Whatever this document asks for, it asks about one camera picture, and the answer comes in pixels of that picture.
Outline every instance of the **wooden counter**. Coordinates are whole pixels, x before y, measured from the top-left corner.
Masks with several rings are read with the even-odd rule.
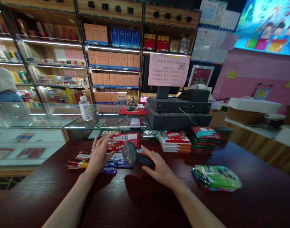
[[[67,161],[89,141],[68,142],[0,199],[0,227],[41,227],[83,170]],[[140,142],[161,153],[158,142]],[[165,153],[173,172],[227,226],[290,227],[290,177],[232,142],[212,156]],[[224,165],[239,176],[233,193],[203,191],[191,174],[196,164]],[[141,166],[99,174],[86,199],[79,227],[190,227],[174,193]]]

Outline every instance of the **qr code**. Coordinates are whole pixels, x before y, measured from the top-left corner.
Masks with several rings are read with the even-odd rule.
[[[179,70],[185,70],[185,63],[179,63]]]

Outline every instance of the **red and white package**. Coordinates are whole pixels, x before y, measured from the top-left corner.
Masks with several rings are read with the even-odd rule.
[[[132,142],[136,148],[139,147],[139,133],[138,132],[114,135],[112,139],[113,139],[113,142],[110,142],[108,144],[107,150],[110,150],[110,151],[121,150],[124,147],[126,142]]]

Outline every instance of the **white box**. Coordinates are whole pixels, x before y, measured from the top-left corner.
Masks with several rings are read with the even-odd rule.
[[[282,104],[265,100],[231,98],[228,106],[243,111],[260,113],[277,113]]]

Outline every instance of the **stack of snack packs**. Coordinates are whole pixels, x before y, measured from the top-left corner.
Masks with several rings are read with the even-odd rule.
[[[203,190],[233,192],[242,187],[238,176],[224,166],[195,165],[192,174]]]
[[[192,143],[191,152],[195,154],[211,154],[216,145],[225,140],[210,127],[191,126],[187,135]]]
[[[135,147],[139,146],[139,133],[129,133],[122,135],[113,135],[114,142],[108,144],[107,150],[117,151],[106,163],[101,173],[108,173],[115,175],[117,168],[132,168],[125,162],[122,155],[122,146],[126,142],[133,142]],[[68,169],[86,169],[90,160],[92,152],[80,150],[67,163]]]
[[[164,152],[190,153],[191,143],[182,132],[163,132],[159,141]]]

